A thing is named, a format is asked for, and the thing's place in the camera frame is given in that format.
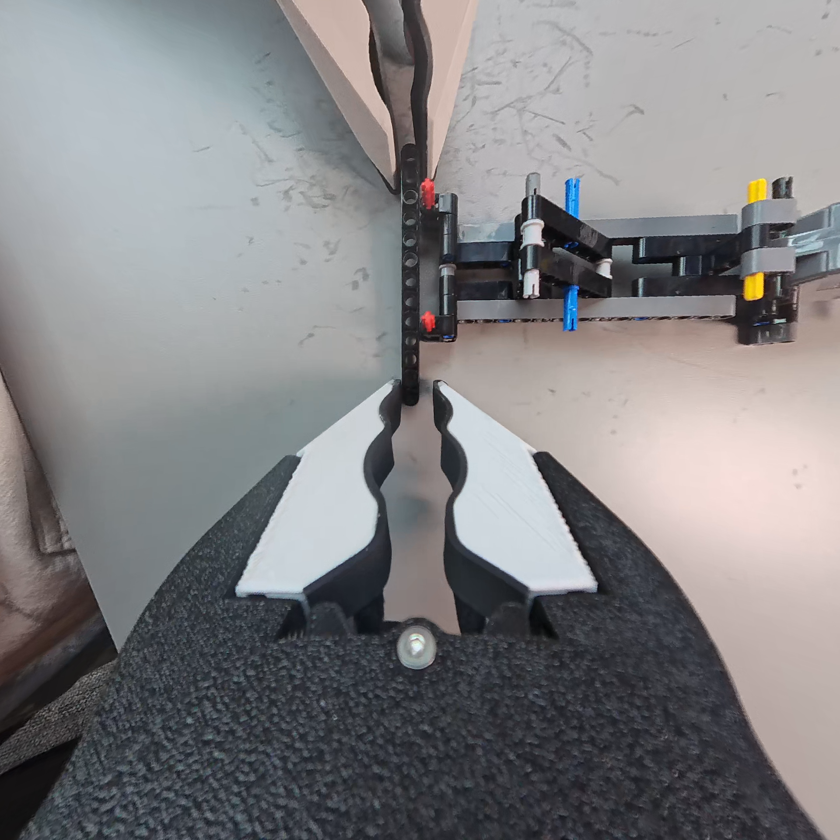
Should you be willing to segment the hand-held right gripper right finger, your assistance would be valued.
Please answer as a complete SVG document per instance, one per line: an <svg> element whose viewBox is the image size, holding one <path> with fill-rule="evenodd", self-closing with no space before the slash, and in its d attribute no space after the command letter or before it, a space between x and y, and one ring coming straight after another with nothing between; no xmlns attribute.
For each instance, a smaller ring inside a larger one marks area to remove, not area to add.
<svg viewBox="0 0 840 840"><path fill-rule="evenodd" d="M530 616L540 597L596 593L538 451L445 381L434 383L433 409L451 488L444 571L460 632L481 634L506 604Z"/></svg>

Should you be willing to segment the grey desk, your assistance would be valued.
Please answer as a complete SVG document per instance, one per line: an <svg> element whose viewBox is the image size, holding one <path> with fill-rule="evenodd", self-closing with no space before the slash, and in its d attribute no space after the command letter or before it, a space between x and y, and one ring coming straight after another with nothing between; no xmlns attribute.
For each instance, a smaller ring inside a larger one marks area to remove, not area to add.
<svg viewBox="0 0 840 840"><path fill-rule="evenodd" d="M437 178L588 219L838 201L838 2L480 2ZM396 199L275 2L2 2L2 369L116 645L282 456L397 376ZM388 617L457 629L442 379L549 451L687 593L838 836L838 300L720 321L469 324L422 350L384 491Z"/></svg>

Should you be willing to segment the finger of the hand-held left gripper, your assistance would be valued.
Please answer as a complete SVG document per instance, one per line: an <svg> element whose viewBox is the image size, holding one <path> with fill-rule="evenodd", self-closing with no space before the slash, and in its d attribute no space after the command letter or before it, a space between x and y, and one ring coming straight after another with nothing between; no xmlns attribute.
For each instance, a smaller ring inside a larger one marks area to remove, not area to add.
<svg viewBox="0 0 840 840"><path fill-rule="evenodd" d="M421 180L433 179L452 119L477 1L402 1L414 63L410 103Z"/></svg>
<svg viewBox="0 0 840 840"><path fill-rule="evenodd" d="M278 1L361 148L395 193L414 141L414 59L401 2Z"/></svg>

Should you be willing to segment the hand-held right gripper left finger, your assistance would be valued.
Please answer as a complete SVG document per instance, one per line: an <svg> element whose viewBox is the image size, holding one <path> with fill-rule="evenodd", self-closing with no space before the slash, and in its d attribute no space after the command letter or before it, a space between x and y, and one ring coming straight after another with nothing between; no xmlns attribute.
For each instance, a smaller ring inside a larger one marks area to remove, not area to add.
<svg viewBox="0 0 840 840"><path fill-rule="evenodd" d="M300 449L235 584L239 599L334 604L357 632L380 632L392 541L382 487L394 468L402 386L383 384Z"/></svg>

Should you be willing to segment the person's beige clothing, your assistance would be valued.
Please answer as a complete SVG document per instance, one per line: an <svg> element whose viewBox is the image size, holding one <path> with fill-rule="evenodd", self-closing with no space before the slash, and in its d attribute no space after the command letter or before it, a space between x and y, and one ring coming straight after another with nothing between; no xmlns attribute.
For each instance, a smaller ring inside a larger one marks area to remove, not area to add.
<svg viewBox="0 0 840 840"><path fill-rule="evenodd" d="M2 734L106 653L111 635L1 380Z"/></svg>

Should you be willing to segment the partly built toy chassis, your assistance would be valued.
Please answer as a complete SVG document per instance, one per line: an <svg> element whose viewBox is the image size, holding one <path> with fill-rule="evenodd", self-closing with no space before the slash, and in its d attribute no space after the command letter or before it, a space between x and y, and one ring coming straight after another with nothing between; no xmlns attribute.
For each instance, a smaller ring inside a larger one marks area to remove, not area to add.
<svg viewBox="0 0 840 840"><path fill-rule="evenodd" d="M795 338L801 290L838 290L838 203L799 214L793 179L748 186L739 214L580 217L581 182L563 206L527 176L509 224L459 222L456 194L419 183L421 233L437 256L419 338L457 340L468 323L720 320L747 346Z"/></svg>

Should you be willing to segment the long black toy beam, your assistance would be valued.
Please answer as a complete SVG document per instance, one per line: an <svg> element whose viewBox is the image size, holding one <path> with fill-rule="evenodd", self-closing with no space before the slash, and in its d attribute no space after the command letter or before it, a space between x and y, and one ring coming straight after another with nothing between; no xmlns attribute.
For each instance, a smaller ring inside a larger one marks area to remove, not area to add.
<svg viewBox="0 0 840 840"><path fill-rule="evenodd" d="M405 144L400 153L401 200L401 384L402 401L419 399L419 255L421 233L417 147Z"/></svg>

